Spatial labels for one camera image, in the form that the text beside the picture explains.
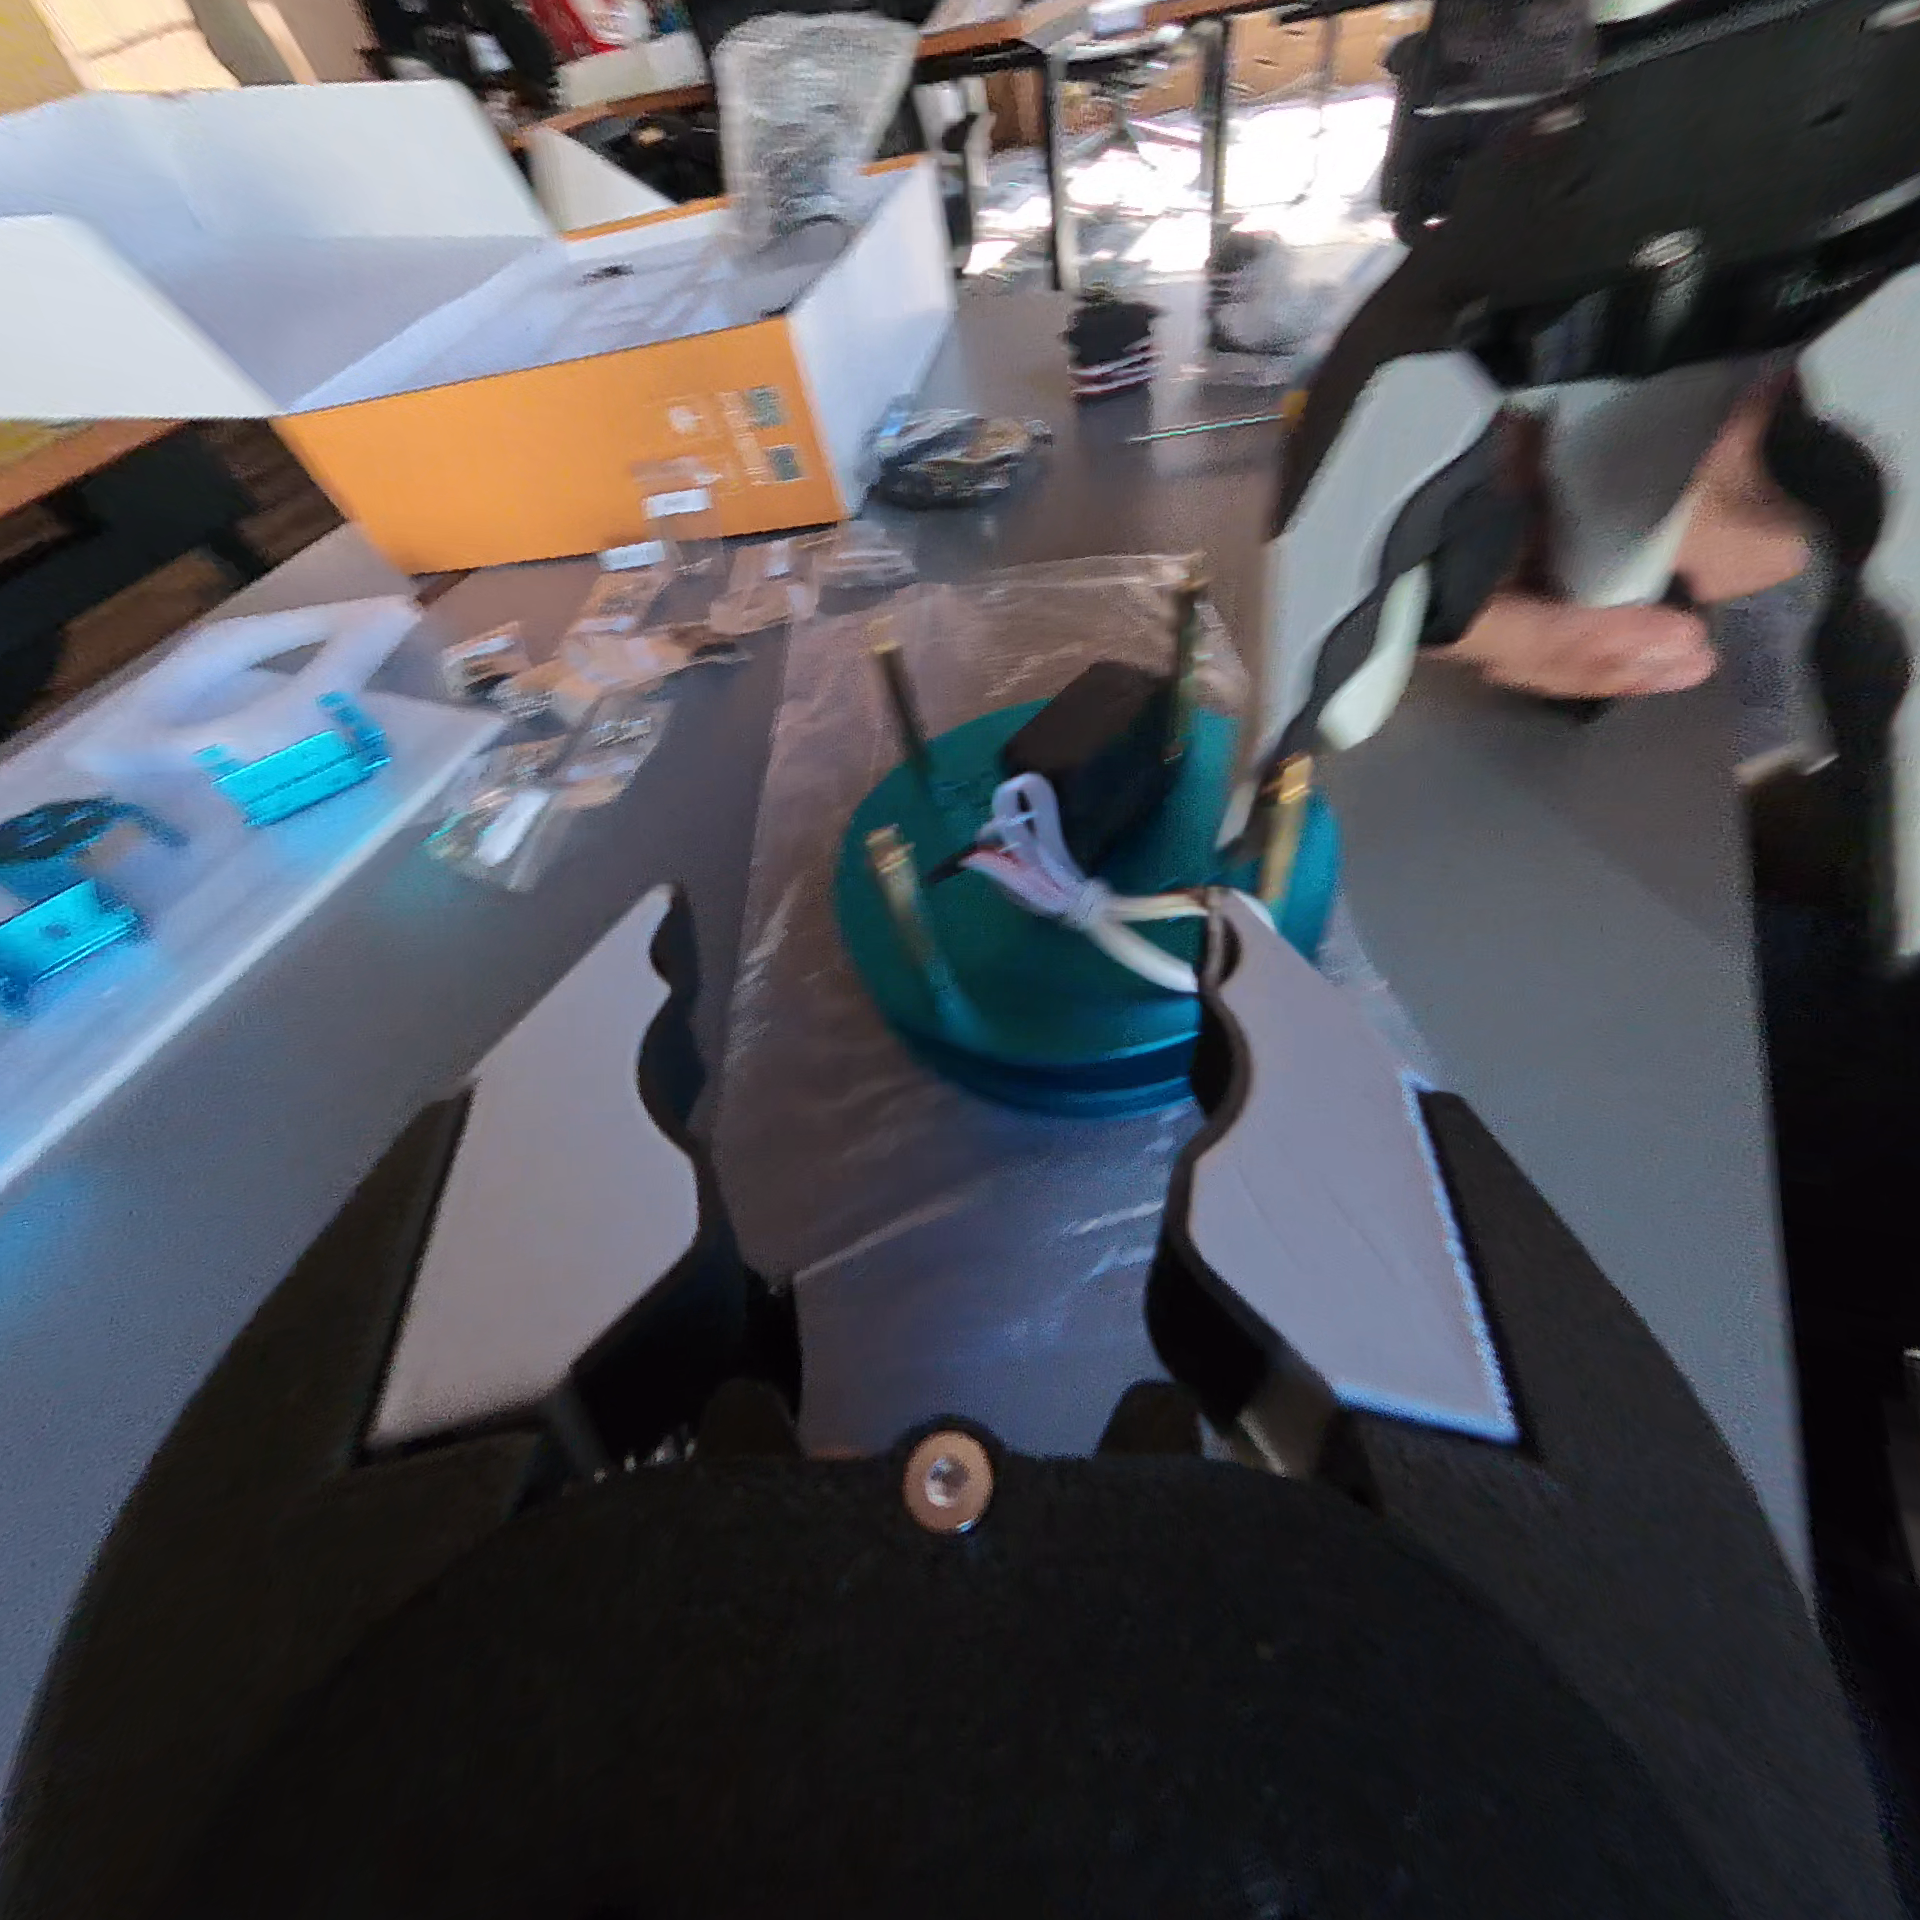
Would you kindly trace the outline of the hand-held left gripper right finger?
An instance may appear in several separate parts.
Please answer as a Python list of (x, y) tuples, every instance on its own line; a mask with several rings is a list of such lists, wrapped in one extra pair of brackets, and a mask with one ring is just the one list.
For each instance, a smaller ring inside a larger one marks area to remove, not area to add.
[(1332, 1406), (1517, 1445), (1427, 1085), (1263, 903), (1218, 892), (1208, 934), (1224, 1086), (1165, 1191), (1169, 1253)]

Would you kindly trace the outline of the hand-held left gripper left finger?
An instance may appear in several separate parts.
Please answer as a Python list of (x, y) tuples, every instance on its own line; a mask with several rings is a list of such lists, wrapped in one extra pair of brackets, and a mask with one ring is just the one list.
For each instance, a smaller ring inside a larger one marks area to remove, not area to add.
[(372, 1448), (533, 1424), (659, 1448), (743, 1346), (743, 1262), (691, 1112), (700, 957), (645, 892), (473, 1069), (411, 1266)]

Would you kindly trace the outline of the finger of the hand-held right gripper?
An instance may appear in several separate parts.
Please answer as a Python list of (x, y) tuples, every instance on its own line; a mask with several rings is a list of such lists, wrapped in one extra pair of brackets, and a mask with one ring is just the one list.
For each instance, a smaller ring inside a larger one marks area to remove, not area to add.
[(1500, 395), (1494, 472), (1443, 521), (1412, 666), (1507, 585), (1586, 610), (1694, 612), (1676, 574), (1694, 474), (1757, 384), (1756, 366), (1692, 366)]
[(1260, 557), (1258, 704), (1218, 828), (1244, 841), (1284, 758), (1380, 732), (1412, 678), (1453, 502), (1491, 477), (1500, 393), (1472, 356), (1400, 356), (1358, 390)]

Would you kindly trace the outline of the brass standoff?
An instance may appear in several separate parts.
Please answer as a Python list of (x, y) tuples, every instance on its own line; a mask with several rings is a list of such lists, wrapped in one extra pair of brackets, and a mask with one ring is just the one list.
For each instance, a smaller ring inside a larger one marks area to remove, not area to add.
[(1315, 765), (1307, 752), (1278, 757), (1260, 777), (1256, 817), (1260, 825), (1260, 901), (1282, 908), (1311, 813)]

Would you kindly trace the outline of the blue round base assembly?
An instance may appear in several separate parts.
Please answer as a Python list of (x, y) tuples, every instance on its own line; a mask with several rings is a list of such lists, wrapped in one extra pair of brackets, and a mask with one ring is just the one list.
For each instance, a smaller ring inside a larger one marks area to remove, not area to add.
[[(871, 643), (900, 763), (855, 804), (835, 856), (841, 950), (926, 1069), (1003, 1107), (1143, 1114), (1188, 1095), (1215, 894), (1260, 901), (1252, 853), (1220, 848), (1236, 721), (1200, 693), (1206, 574), (1159, 588), (1163, 652), (1093, 659), (1044, 701), (926, 732), (904, 649)], [(1311, 791), (1284, 906), (1315, 960), (1342, 846)]]

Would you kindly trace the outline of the wooden-edged office desk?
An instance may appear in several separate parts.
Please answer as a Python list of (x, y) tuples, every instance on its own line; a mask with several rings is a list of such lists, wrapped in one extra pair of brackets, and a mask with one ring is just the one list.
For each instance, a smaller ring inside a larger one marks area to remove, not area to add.
[(1198, 192), (1214, 226), (1323, 237), (1378, 185), (1388, 56), (1429, 4), (1145, 4), (1195, 64)]
[(1070, 56), (1087, 40), (1090, 27), (1090, 2), (936, 2), (919, 24), (913, 69), (915, 84), (1033, 77), (1048, 192), (1050, 283), (1067, 298), (1082, 292), (1082, 265), (1062, 97)]

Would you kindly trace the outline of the black servo motor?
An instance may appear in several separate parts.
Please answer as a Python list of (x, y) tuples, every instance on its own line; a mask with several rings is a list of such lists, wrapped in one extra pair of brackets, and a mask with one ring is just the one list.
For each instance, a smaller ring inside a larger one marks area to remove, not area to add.
[(1090, 289), (1074, 302), (1062, 331), (1067, 389), (1076, 405), (1092, 405), (1148, 389), (1159, 364), (1153, 300)]
[(1263, 233), (1226, 233), (1208, 267), (1208, 346), (1215, 355), (1292, 356), (1311, 328), (1294, 250)]

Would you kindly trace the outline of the black antistatic bag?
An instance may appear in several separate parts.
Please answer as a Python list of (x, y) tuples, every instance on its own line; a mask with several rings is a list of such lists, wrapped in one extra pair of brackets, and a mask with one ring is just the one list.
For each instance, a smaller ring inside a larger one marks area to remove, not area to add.
[(972, 509), (1010, 493), (1051, 445), (1037, 418), (900, 399), (867, 440), (865, 495), (907, 512)]

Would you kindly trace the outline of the pile of small screw bags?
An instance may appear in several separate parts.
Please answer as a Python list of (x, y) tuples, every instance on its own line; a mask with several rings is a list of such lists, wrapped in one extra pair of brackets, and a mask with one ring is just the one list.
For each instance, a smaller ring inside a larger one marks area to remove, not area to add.
[(518, 618), (448, 641), (443, 690), (499, 730), (448, 791), (425, 853), (526, 894), (577, 819), (618, 802), (659, 749), (698, 671), (816, 612), (871, 607), (915, 582), (911, 547), (869, 517), (745, 544), (722, 537), (717, 487), (687, 458), (633, 472), (639, 533), (598, 553), (577, 607), (544, 651)]

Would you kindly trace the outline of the person's dark trousers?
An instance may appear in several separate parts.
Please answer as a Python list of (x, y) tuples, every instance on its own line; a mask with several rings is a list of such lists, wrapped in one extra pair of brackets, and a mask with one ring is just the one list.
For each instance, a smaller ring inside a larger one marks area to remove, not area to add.
[(1916, 964), (1879, 954), (1857, 801), (1838, 763), (1743, 788), (1816, 1598), (1916, 1916), (1916, 1556), (1888, 1413), (1917, 1327), (1917, 999)]

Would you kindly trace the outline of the bubble wrap bag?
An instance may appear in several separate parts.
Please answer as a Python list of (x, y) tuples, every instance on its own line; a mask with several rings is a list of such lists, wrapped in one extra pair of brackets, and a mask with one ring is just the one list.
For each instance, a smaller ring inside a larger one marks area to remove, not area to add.
[(717, 140), (735, 240), (770, 256), (852, 233), (873, 203), (869, 165), (904, 102), (919, 30), (890, 12), (755, 12), (712, 47)]

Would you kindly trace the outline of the white foam box insert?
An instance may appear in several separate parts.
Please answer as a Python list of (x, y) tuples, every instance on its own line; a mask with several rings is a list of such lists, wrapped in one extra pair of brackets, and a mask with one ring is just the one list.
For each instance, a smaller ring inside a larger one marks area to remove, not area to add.
[[(784, 319), (871, 225), (890, 185), (849, 233), (819, 231), (748, 255), (730, 206), (596, 239), (558, 240), (402, 325), (293, 403), (295, 412), (456, 386), (506, 373), (586, 363), (627, 348), (705, 339)], [(591, 267), (627, 263), (633, 279), (577, 285)]]

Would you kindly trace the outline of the yellow-handled screwdriver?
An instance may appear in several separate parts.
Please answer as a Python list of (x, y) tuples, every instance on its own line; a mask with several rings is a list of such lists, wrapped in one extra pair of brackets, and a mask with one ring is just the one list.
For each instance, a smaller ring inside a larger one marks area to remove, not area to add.
[(1172, 443), (1184, 443), (1203, 437), (1253, 433), (1262, 429), (1289, 431), (1306, 410), (1307, 393), (1303, 389), (1288, 390), (1279, 405), (1262, 412), (1241, 412), (1227, 417), (1192, 418), (1173, 425), (1153, 426), (1124, 438), (1127, 448), (1152, 448)]

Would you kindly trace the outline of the blue long U bracket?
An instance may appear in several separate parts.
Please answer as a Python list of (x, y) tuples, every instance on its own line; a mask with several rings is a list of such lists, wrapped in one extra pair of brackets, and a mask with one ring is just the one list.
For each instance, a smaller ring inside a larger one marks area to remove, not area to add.
[(345, 693), (324, 693), (299, 714), (299, 732), (274, 751), (240, 758), (199, 747), (191, 766), (248, 828), (269, 828), (372, 781), (389, 765), (388, 734)]

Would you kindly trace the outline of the blue small bracket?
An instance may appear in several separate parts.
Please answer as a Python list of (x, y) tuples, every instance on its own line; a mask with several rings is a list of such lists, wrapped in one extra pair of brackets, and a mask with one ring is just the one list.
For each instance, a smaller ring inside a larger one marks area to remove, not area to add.
[(35, 997), (101, 954), (149, 936), (146, 916), (108, 883), (81, 877), (1, 921), (1, 1012), (19, 1019)]

